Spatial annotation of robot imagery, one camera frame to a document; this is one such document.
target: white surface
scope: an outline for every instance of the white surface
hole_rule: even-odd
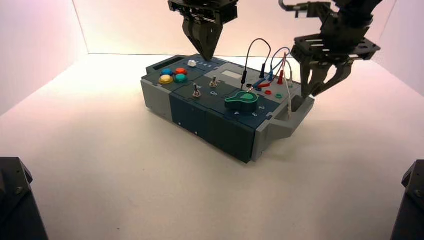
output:
[[[87,54],[71,0],[1,0],[0,36],[0,116]]]
[[[422,0],[398,0],[375,60],[424,96]]]
[[[145,107],[141,76],[165,58],[90,55],[0,117],[0,156],[31,170],[51,239],[389,239],[424,157],[422,96],[357,62],[246,165]]]
[[[195,48],[183,33],[183,17],[169,10],[167,0],[74,0],[88,51],[93,54],[192,55]],[[384,0],[374,11],[367,37],[378,42],[396,0]],[[307,0],[286,0],[286,4]],[[318,18],[295,19],[278,0],[240,0],[238,18],[224,25],[217,56],[245,56],[249,44],[264,38],[276,51],[292,47],[295,37],[318,34]],[[266,56],[258,44],[251,56]]]

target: yellow button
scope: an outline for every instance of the yellow button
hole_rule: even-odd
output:
[[[174,81],[174,78],[170,75],[163,75],[159,78],[159,83],[161,84],[170,84]]]

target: blue cable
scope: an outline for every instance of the blue cable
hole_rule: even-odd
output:
[[[288,48],[288,47],[286,47],[286,46],[284,46],[284,47],[282,47],[282,48],[280,48],[280,49],[278,49],[278,51],[276,51],[275,53],[274,53],[274,56],[272,56],[272,59],[271,59],[271,71],[263,78],[263,79],[260,79],[259,81],[257,81],[255,84],[253,84],[253,88],[255,89],[255,88],[257,88],[261,83],[263,83],[265,80],[268,80],[269,82],[272,82],[272,80],[273,80],[273,77],[274,77],[274,70],[275,69],[277,69],[278,68],[278,66],[280,65],[280,64],[282,64],[283,63],[283,61],[284,61],[284,58],[283,59],[281,59],[281,61],[273,68],[273,62],[274,62],[274,58],[276,57],[276,55],[281,51],[281,50],[287,50],[288,51],[288,53],[287,53],[287,55],[289,55],[290,53],[291,53],[291,51],[290,51],[290,48]]]

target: white wall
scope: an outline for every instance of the white wall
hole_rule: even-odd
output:
[[[74,0],[92,54],[194,54],[183,33],[183,17],[171,12],[167,0]],[[396,0],[384,0],[374,11],[367,37],[378,42]],[[307,0],[286,0],[287,4]],[[277,49],[291,47],[295,37],[319,33],[317,18],[295,19],[278,0],[240,0],[238,19],[224,25],[217,56],[245,56],[250,42],[265,38]],[[252,56],[264,56],[258,44]]]
[[[0,115],[85,54],[72,0],[0,0]]]
[[[424,96],[423,0],[398,0],[375,60]]]

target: small screen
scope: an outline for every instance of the small screen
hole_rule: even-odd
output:
[[[228,77],[231,77],[233,79],[241,79],[243,77],[242,75],[238,73],[228,71],[228,70],[224,71],[222,74],[227,75]]]

